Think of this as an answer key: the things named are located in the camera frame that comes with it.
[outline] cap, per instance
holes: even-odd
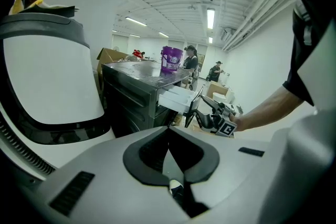
[[[196,50],[196,48],[194,46],[190,45],[190,46],[184,48],[184,50]]]

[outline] fluorescent light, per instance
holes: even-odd
[[[213,8],[207,9],[207,17],[208,17],[208,28],[214,28],[214,20],[215,20],[215,10]]]
[[[161,32],[159,32],[159,34],[164,36],[164,37],[169,37],[169,36],[167,36],[167,35],[165,35],[164,33],[161,33]]]
[[[143,24],[141,22],[138,22],[137,20],[131,19],[130,17],[126,17],[126,20],[131,20],[132,22],[135,22],[135,23],[137,23],[139,25],[147,26],[146,24]]]

